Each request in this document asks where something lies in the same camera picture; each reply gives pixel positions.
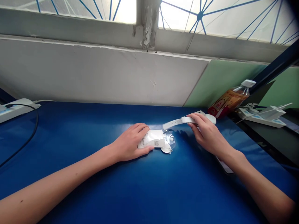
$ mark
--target green wall panel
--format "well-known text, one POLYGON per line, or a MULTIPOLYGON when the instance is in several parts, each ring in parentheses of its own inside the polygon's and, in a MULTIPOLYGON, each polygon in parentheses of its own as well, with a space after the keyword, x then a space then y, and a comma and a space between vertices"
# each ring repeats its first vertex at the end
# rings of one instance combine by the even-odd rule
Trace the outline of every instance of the green wall panel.
POLYGON ((209 107, 226 90, 252 79, 266 65, 237 61, 212 60, 188 97, 185 107, 209 107))
POLYGON ((292 102, 289 108, 299 108, 299 68, 288 68, 274 80, 259 106, 279 106, 292 102))

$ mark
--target finger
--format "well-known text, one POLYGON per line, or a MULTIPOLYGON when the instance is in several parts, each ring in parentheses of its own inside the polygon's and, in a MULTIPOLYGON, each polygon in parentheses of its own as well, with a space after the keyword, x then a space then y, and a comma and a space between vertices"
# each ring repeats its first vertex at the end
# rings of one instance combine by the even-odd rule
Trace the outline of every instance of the finger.
POLYGON ((194 136, 197 140, 199 141, 203 141, 203 136, 202 134, 200 133, 200 131, 198 130, 198 128, 192 124, 192 123, 188 123, 189 127, 191 127, 193 133, 194 133, 194 136))
POLYGON ((202 120, 202 118, 197 114, 191 114, 191 117, 196 121, 199 128, 202 128, 204 125, 206 125, 206 123, 202 120))
POLYGON ((205 115, 203 114, 198 114, 198 113, 192 113, 195 114, 198 117, 201 117, 201 119, 205 122, 205 123, 209 123, 211 122, 205 115))
POLYGON ((155 148, 155 147, 153 147, 153 146, 147 146, 147 147, 142 148, 142 149, 138 149, 138 148, 137 148, 137 149, 135 150, 136 158, 148 154, 148 153, 149 153, 150 151, 152 151, 154 148, 155 148))
POLYGON ((141 125, 143 123, 136 123, 136 124, 133 124, 131 127, 129 127, 129 129, 132 129, 134 130, 135 128, 137 128, 139 125, 141 125))
POLYGON ((211 121, 205 116, 205 115, 203 115, 203 114, 197 114, 199 117, 201 117, 201 119, 205 122, 205 123, 207 123, 207 124, 209 124, 209 123, 211 123, 211 121))
POLYGON ((145 134, 150 130, 150 128, 147 126, 142 131, 138 133, 138 137, 141 139, 145 134))
POLYGON ((136 131, 137 133, 139 133, 142 129, 144 129, 145 127, 148 127, 146 124, 140 124, 138 125, 134 131, 136 131))

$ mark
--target hand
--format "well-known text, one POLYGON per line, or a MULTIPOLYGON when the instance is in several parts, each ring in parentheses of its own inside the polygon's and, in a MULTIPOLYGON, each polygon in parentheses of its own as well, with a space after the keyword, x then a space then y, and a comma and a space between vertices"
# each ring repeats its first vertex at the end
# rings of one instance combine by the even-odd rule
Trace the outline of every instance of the hand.
POLYGON ((153 146, 147 146, 142 149, 137 148, 138 143, 149 129, 150 128, 146 124, 134 124, 121 134, 120 137, 118 137, 113 143, 108 145, 107 149, 115 156, 116 162, 136 159, 153 150, 153 146))
POLYGON ((208 152, 223 160, 225 155, 235 151, 218 128, 205 115, 193 113, 187 115, 187 117, 192 117, 198 124, 199 129, 195 124, 188 123, 194 132, 196 141, 208 152))

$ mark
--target white watch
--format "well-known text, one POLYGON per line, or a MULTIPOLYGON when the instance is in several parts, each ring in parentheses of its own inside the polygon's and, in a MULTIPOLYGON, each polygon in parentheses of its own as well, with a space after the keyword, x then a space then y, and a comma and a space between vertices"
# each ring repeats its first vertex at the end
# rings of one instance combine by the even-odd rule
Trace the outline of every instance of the white watch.
MULTIPOLYGON (((196 113, 205 115, 213 124, 216 124, 216 118, 213 115, 205 114, 201 110, 197 111, 196 113)), ((164 130, 167 130, 167 129, 171 128, 172 126, 175 126, 178 124, 186 124, 186 123, 195 123, 196 124, 196 121, 191 117, 181 117, 180 119, 176 119, 176 120, 173 120, 173 121, 163 124, 162 127, 164 130)))

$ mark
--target blue table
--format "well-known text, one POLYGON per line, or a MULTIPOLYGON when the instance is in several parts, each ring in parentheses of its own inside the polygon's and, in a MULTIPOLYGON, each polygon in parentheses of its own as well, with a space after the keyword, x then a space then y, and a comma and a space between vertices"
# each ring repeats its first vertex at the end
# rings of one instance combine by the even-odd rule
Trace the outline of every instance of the blue table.
MULTIPOLYGON (((113 142, 134 123, 151 129, 195 108, 47 102, 32 141, 0 169, 0 199, 113 142)), ((0 163, 31 135, 35 112, 0 124, 0 163)), ((297 181, 231 120, 217 127, 265 177, 295 199, 297 181)), ((237 177, 200 148, 191 129, 174 127, 171 155, 154 150, 115 164, 76 188, 41 223, 264 223, 237 177)))

